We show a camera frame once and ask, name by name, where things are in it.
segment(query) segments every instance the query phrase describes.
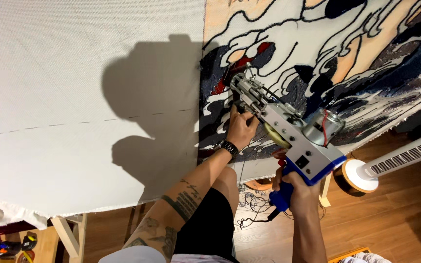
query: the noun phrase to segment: wristwatch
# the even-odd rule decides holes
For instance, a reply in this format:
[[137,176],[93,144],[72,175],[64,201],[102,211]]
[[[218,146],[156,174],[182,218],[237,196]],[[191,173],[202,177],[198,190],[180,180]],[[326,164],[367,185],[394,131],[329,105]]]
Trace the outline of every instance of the wristwatch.
[[221,140],[219,144],[217,144],[217,146],[214,147],[214,151],[217,151],[220,148],[224,148],[225,150],[227,150],[231,154],[232,158],[235,158],[239,153],[237,146],[225,139]]

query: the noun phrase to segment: red wire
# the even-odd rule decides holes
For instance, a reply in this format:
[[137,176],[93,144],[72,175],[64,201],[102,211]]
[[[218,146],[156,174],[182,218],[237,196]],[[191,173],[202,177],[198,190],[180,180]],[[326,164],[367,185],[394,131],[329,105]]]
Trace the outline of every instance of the red wire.
[[323,134],[324,134],[324,147],[326,147],[326,145],[327,145],[327,135],[326,135],[326,129],[324,128],[324,123],[326,123],[326,119],[327,119],[327,116],[329,115],[329,113],[327,112],[327,110],[326,109],[324,109],[324,119],[323,119],[323,123],[322,123],[322,127],[323,127]]

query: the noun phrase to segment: hand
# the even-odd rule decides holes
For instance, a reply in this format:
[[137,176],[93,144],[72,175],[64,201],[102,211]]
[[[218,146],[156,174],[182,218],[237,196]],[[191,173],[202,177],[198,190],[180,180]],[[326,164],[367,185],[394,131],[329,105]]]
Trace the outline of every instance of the hand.
[[290,211],[293,216],[305,217],[310,213],[318,216],[320,184],[308,186],[297,172],[290,172],[288,175],[282,176],[282,170],[284,170],[284,167],[277,169],[275,180],[272,182],[272,189],[279,191],[281,181],[293,185],[293,193],[290,199]]
[[246,121],[251,117],[251,112],[240,114],[235,105],[231,107],[227,141],[233,143],[240,151],[249,144],[258,127],[259,120],[256,117],[253,117],[249,126],[246,125]]

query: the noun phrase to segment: power switch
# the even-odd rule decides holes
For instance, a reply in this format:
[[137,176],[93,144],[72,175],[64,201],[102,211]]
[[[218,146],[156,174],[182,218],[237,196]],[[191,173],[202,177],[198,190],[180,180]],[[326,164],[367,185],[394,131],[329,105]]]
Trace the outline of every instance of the power switch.
[[303,155],[295,162],[295,164],[300,168],[303,169],[310,161]]

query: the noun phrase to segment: black shorts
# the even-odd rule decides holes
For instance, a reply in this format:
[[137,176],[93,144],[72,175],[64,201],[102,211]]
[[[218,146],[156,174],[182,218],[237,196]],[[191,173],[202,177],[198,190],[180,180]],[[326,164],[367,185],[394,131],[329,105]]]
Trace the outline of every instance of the black shorts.
[[174,254],[210,254],[239,263],[232,255],[233,212],[225,196],[210,188],[178,232]]

